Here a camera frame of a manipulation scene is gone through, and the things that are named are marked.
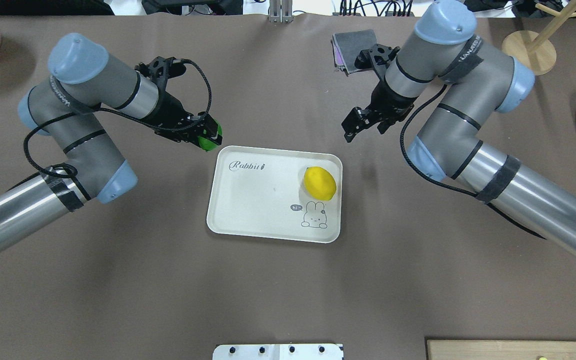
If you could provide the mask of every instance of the yellow lemon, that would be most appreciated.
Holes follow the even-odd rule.
[[[337,192],[337,183],[330,173],[319,166],[311,166],[303,174],[303,184],[317,200],[328,201]]]

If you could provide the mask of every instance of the cartoon bunny drawing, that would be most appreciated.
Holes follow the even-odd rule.
[[[301,226],[304,228],[321,228],[326,229],[328,217],[324,209],[324,203],[321,201],[310,201],[306,204],[306,214],[303,215]]]

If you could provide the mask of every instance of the black cable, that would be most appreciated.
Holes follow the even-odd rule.
[[[378,4],[378,3],[390,3],[391,1],[392,1],[392,0],[370,0],[370,3],[368,3],[368,4],[364,4],[363,2],[360,1],[360,5],[357,6],[357,7],[358,7],[359,9],[362,9],[362,10],[363,10],[364,7],[367,7],[367,6],[369,6],[369,5],[373,5],[373,6],[375,7],[375,11],[376,11],[375,14],[376,14],[377,16],[380,16],[379,7],[377,7],[377,4]]]
[[[394,5],[392,7],[392,16],[400,16],[400,13],[402,12],[402,5],[400,5],[400,3],[397,1],[393,1],[392,4]]]
[[[196,12],[197,14],[201,14],[201,15],[214,15],[215,14],[213,9],[210,9],[210,13],[202,13],[201,11],[199,11],[197,9],[192,9],[192,11]]]
[[[388,16],[388,9],[390,9],[391,5],[395,5],[395,8],[400,6],[397,1],[395,0],[390,0],[389,4],[386,4],[386,6],[383,7],[383,9],[381,9],[381,13],[379,14],[379,16]]]
[[[517,0],[515,2],[510,1],[510,5],[506,5],[506,7],[501,8],[500,10],[508,10],[512,7],[514,7],[515,5],[519,4],[520,0]]]
[[[437,98],[439,98],[439,96],[441,96],[444,91],[446,91],[446,88],[448,88],[448,85],[443,85],[441,87],[441,89],[439,90],[439,92],[437,92],[434,96],[432,96],[428,101],[424,102],[421,106],[419,106],[419,108],[417,110],[415,110],[410,117],[408,117],[408,119],[406,120],[406,122],[404,123],[404,125],[401,128],[401,133],[399,134],[399,146],[401,148],[401,153],[404,156],[404,159],[406,160],[408,166],[410,166],[415,173],[417,173],[419,176],[421,176],[424,180],[426,180],[427,182],[430,182],[432,184],[435,184],[439,187],[445,188],[445,189],[449,189],[451,191],[455,191],[461,194],[466,194],[467,196],[471,196],[473,198],[477,197],[477,194],[472,192],[472,191],[468,191],[466,189],[461,189],[459,187],[455,187],[455,186],[451,186],[448,184],[444,184],[443,182],[439,182],[437,180],[434,180],[430,177],[428,177],[425,173],[423,173],[421,170],[418,169],[418,167],[415,166],[415,164],[410,160],[408,153],[406,151],[406,146],[404,145],[404,136],[406,134],[406,129],[409,127],[411,121],[415,118],[415,116],[417,116],[417,114],[419,114],[419,112],[421,112],[425,107],[427,107],[428,105],[430,105],[433,101],[437,100]],[[540,239],[545,239],[545,237],[543,237],[542,235],[539,235],[537,232],[530,230],[530,228],[527,228],[526,226],[523,226],[521,223],[518,223],[516,220],[512,219],[510,216],[508,216],[507,214],[505,214],[502,210],[500,210],[498,207],[494,206],[492,203],[487,203],[486,204],[487,207],[491,208],[492,210],[494,210],[494,212],[496,212],[497,214],[501,215],[504,219],[506,219],[508,222],[510,222],[512,225],[516,226],[517,228],[520,228],[521,230],[525,231],[526,233],[533,235],[535,237],[538,237]]]
[[[30,179],[34,178],[35,176],[39,175],[39,171],[35,172],[34,174],[30,175],[29,177],[24,178],[23,180],[19,181],[18,183],[14,184],[12,187],[10,187],[10,189],[8,189],[6,192],[9,192],[11,190],[13,190],[14,188],[18,187],[19,185],[22,185],[25,182],[28,182]]]
[[[361,4],[361,12],[363,13],[363,16],[366,16],[366,10],[364,9],[364,3],[362,2],[362,0],[357,0],[354,2],[354,11],[352,12],[353,15],[357,15],[357,6]]]
[[[213,103],[213,91],[212,91],[212,88],[210,87],[210,82],[208,82],[208,78],[206,77],[206,74],[199,67],[199,65],[197,63],[195,63],[194,61],[192,61],[190,59],[178,59],[178,60],[180,60],[181,64],[190,64],[190,65],[194,66],[194,68],[197,69],[197,71],[199,72],[199,75],[201,75],[201,78],[203,79],[203,81],[206,84],[206,89],[208,90],[208,104],[206,105],[206,110],[203,112],[203,114],[201,114],[197,119],[193,120],[190,124],[183,126],[183,127],[175,127],[175,128],[173,128],[173,127],[160,127],[160,126],[156,126],[156,125],[150,125],[149,123],[141,121],[139,118],[136,118],[134,116],[130,116],[128,114],[125,114],[121,111],[117,111],[115,109],[108,109],[106,107],[100,106],[100,107],[95,107],[94,111],[107,112],[110,114],[115,114],[115,115],[118,115],[121,117],[125,117],[128,120],[134,121],[135,123],[139,123],[141,125],[144,125],[150,129],[161,130],[164,132],[183,132],[183,130],[190,129],[190,128],[196,126],[197,124],[201,123],[202,121],[204,121],[206,116],[208,116],[208,112],[210,111],[210,107]],[[37,171],[39,171],[39,173],[42,173],[42,174],[45,174],[48,176],[52,176],[54,178],[60,178],[60,179],[73,179],[77,176],[77,174],[78,174],[77,168],[75,166],[72,166],[71,164],[66,164],[65,162],[62,162],[60,164],[55,164],[51,167],[55,170],[59,170],[59,169],[64,170],[66,172],[66,174],[62,174],[62,173],[58,173],[55,171],[50,171],[50,170],[46,170],[45,168],[42,168],[41,166],[39,166],[39,164],[37,164],[35,162],[35,160],[33,160],[32,156],[30,155],[30,148],[28,145],[30,142],[30,138],[32,138],[40,130],[43,130],[45,127],[47,127],[49,125],[57,123],[58,121],[68,119],[69,117],[75,116],[75,115],[77,115],[77,114],[75,114],[75,112],[68,112],[67,114],[63,114],[62,116],[57,116],[51,120],[48,120],[48,121],[42,123],[41,125],[35,127],[34,129],[32,129],[28,133],[28,135],[25,136],[25,139],[23,139],[23,153],[25,154],[25,159],[28,161],[28,163],[32,167],[34,167]],[[28,178],[25,178],[25,180],[14,185],[13,187],[11,187],[11,189],[14,189],[15,187],[18,187],[19,185],[27,182],[32,177],[34,177],[34,175],[30,176]]]

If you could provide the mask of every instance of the wooden stand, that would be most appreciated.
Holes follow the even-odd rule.
[[[557,51],[555,51],[553,43],[548,41],[548,38],[566,20],[576,16],[576,0],[571,0],[561,12],[539,3],[535,7],[551,14],[555,18],[546,25],[546,28],[541,33],[521,30],[506,36],[501,44],[501,50],[517,58],[520,63],[532,70],[535,75],[544,75],[553,69],[557,60]]]

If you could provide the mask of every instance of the wooden board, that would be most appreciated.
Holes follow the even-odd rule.
[[[503,39],[501,51],[511,55],[535,75],[544,75],[553,70],[557,61],[557,51],[548,39],[533,51],[528,47],[539,36],[538,32],[530,30],[515,31]]]
[[[428,340],[428,360],[576,360],[576,341]]]

